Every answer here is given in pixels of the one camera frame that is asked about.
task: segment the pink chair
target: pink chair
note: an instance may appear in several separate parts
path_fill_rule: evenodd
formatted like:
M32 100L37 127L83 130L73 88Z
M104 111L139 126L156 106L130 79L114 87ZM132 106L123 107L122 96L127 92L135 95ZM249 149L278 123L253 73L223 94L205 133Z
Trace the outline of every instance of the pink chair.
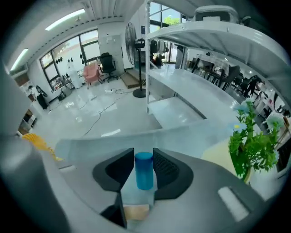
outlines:
M89 89L89 83L91 85L91 82L94 82L96 80L98 80L101 84L103 83L102 79L100 78L99 67L97 65L97 62L85 66L83 76L88 83L87 89Z

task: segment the black office chair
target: black office chair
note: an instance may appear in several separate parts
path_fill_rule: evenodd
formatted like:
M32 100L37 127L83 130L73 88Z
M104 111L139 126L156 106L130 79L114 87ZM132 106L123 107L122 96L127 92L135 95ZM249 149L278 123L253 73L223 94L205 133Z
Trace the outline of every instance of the black office chair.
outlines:
M111 73L116 70L115 61L112 60L112 55L110 55L109 53L102 53L100 57L100 62L102 63L102 69L100 65L99 68L102 74L109 74L109 77L105 78L107 79L107 82L109 82L109 80L112 78L118 79L116 75L111 75Z
M232 86L234 86L235 89L238 89L237 87L241 84L243 78L244 77L243 77L242 73L239 73L239 75L235 77Z
M221 83L224 82L225 84L222 89L225 91L227 87L234 81L235 77L238 76L239 73L240 73L239 66L230 67L228 71L228 77L227 78L220 77L219 80L217 79L216 85L219 83L218 86L220 87Z

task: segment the fluorescent light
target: fluorescent light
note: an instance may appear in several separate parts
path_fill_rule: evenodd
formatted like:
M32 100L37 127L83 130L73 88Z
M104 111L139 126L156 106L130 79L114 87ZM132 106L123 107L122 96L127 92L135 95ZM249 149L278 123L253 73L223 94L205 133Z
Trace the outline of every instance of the fluorescent light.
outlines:
M10 71L14 70L14 69L17 67L18 63L20 62L20 60L22 59L22 57L25 55L25 53L26 53L27 51L28 51L28 49L24 49L24 50L20 53L20 55L18 56L18 58L17 58L16 61L14 62L12 68L10 69Z
M49 30L53 29L54 27L56 27L57 25L61 24L62 22L66 21L66 20L68 20L68 19L70 19L70 18L72 18L72 17L74 17L74 16L77 16L77 15L83 14L83 13L85 13L85 10L84 10L84 9L77 10L77 11L75 11L75 12L73 12L73 13L70 13L70 14L64 16L63 18L57 20L56 22L52 23L51 25L49 25L49 26L46 28L46 30L49 31Z

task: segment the glossy floor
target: glossy floor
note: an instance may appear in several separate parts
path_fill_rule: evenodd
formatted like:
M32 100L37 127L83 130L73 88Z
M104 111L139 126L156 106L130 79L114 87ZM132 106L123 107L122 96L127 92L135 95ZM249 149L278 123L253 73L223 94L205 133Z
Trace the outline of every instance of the glossy floor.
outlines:
M85 85L61 102L55 100L45 111L34 102L40 117L33 132L55 148L63 138L96 138L161 128L146 113L146 99L133 97L132 91L122 80L102 85L95 82L88 90Z

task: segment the standing fan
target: standing fan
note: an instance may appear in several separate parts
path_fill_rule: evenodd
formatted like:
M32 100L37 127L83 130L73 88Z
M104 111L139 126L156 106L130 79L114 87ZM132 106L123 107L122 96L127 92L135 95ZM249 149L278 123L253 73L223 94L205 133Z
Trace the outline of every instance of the standing fan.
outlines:
M126 53L128 60L131 64L135 63L135 50L138 52L138 63L139 63L139 76L140 76L140 88L132 92L134 97L144 98L146 96L146 90L142 88L141 83L141 61L140 61L140 49L145 47L144 39L136 39L135 27L132 23L128 23L125 30L125 44L126 44Z
M135 40L136 40L135 27L132 23L129 22L125 30L125 45L128 60L133 65L135 63Z

